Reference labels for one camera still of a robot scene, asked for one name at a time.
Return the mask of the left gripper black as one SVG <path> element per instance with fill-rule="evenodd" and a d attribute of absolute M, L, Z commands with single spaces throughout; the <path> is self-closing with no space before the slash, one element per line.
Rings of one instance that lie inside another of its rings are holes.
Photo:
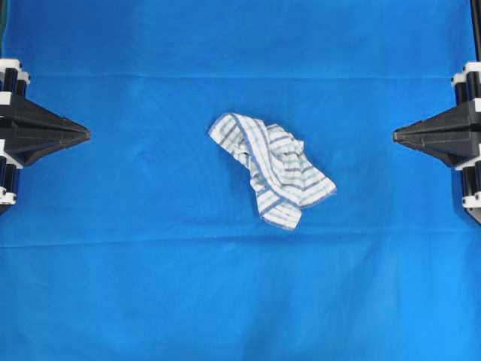
<path fill-rule="evenodd" d="M 16 204 L 23 166 L 90 139 L 86 127 L 23 98 L 30 80 L 21 61 L 1 58 L 1 116 L 28 127 L 1 130 L 1 205 Z"/>

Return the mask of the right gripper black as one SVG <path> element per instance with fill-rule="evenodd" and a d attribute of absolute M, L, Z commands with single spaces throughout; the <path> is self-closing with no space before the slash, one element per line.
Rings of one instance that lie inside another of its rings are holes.
<path fill-rule="evenodd" d="M 395 143 L 439 159 L 461 174 L 462 206 L 480 207 L 480 62 L 452 79 L 456 103 L 443 113 L 393 132 Z"/>

